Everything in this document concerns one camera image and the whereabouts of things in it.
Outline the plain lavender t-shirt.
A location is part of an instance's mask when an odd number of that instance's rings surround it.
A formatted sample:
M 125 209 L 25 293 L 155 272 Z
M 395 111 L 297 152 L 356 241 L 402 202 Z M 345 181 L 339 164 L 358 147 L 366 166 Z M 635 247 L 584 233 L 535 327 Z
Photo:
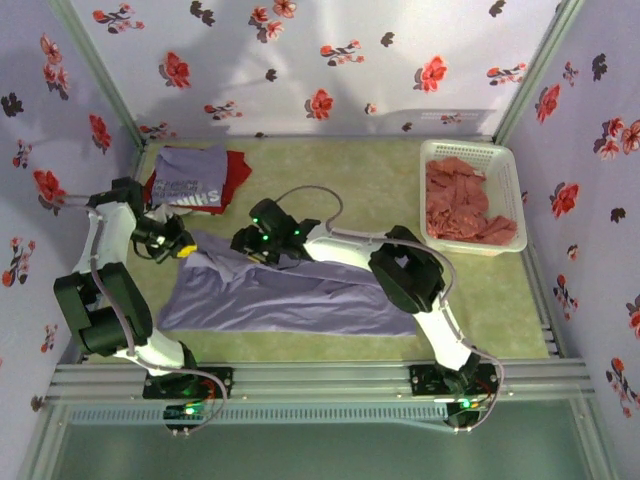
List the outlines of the plain lavender t-shirt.
M 193 237 L 198 249 L 181 261 L 156 320 L 163 331 L 402 337 L 416 330 L 364 269 L 288 258 L 270 267 L 232 250 L 226 238 Z

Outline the stack of folded clothes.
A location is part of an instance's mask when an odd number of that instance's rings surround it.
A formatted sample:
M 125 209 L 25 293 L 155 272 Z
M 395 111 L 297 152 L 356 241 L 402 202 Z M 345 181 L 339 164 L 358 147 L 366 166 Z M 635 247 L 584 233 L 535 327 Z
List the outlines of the stack of folded clothes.
M 222 200 L 220 207 L 197 207 L 191 206 L 194 212 L 201 212 L 210 215 L 221 215 L 225 212 L 226 208 L 233 200 L 236 190 L 241 187 L 252 174 L 252 168 L 245 162 L 245 154 L 238 151 L 232 151 L 226 149 L 228 157 L 228 171 L 226 177 L 226 183 L 224 185 Z M 155 179 L 154 169 L 144 185 L 144 200 L 148 206 L 153 205 L 151 203 L 151 186 Z

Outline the crumpled pink t-shirts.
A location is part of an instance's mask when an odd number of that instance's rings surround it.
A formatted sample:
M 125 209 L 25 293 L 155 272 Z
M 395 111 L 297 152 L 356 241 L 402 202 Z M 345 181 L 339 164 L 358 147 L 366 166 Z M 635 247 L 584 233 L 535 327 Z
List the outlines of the crumpled pink t-shirts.
M 426 163 L 426 231 L 435 239 L 496 246 L 509 244 L 515 221 L 489 216 L 486 177 L 458 157 Z

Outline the folded lavender t-shirt white print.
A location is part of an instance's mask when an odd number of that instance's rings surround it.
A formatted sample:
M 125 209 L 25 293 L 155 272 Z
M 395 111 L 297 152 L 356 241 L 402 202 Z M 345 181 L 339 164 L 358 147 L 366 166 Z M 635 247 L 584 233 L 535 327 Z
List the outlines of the folded lavender t-shirt white print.
M 220 207 L 226 183 L 226 149 L 163 147 L 155 160 L 153 205 Z

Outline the white plastic perforated basket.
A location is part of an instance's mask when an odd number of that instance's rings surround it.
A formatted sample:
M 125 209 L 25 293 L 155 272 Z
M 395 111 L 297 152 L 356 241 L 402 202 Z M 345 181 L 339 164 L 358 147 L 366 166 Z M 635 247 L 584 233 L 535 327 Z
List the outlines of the white plastic perforated basket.
M 510 243 L 491 245 L 433 238 L 428 234 L 427 164 L 448 157 L 457 157 L 485 176 L 482 189 L 488 197 L 488 215 L 502 215 L 516 223 L 516 231 Z M 488 142 L 430 139 L 420 146 L 420 231 L 427 246 L 441 252 L 497 256 L 503 253 L 519 253 L 527 246 L 527 233 L 520 185 L 511 150 Z

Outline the aluminium mounting rail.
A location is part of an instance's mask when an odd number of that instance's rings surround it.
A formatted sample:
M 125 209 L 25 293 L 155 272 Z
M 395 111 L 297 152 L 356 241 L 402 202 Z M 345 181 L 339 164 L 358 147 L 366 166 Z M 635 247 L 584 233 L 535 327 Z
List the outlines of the aluminium mounting rail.
M 232 363 L 231 401 L 247 403 L 408 402 L 409 366 L 425 362 Z M 590 398 L 581 359 L 505 360 L 500 400 Z M 62 401 L 139 401 L 146 371 L 133 364 L 77 364 L 56 368 L 46 397 Z

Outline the aluminium frame post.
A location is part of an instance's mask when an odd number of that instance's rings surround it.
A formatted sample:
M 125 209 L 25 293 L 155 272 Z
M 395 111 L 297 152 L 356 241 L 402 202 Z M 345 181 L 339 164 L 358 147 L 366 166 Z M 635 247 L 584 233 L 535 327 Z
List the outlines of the aluminium frame post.
M 118 120 L 126 128 L 137 150 L 142 151 L 145 146 L 145 141 L 142 139 L 122 95 L 113 82 L 100 52 L 97 50 L 96 45 L 83 26 L 71 1 L 47 0 L 47 3 L 64 29 L 71 36 L 76 49 L 85 60 L 95 82 L 105 95 Z
M 540 82 L 561 47 L 565 37 L 579 15 L 586 0 L 560 0 L 552 21 L 529 64 L 521 86 L 511 100 L 503 115 L 492 141 L 496 145 L 506 146 L 515 127 L 524 115 L 526 107 L 533 99 Z

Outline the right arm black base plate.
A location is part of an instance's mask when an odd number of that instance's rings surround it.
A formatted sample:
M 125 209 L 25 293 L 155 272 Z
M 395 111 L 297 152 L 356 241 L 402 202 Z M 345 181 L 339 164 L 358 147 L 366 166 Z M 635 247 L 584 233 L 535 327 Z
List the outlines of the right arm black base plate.
M 495 393 L 499 380 L 496 368 L 488 363 L 480 363 L 471 373 L 438 364 L 414 364 L 408 370 L 413 396 L 461 397 Z

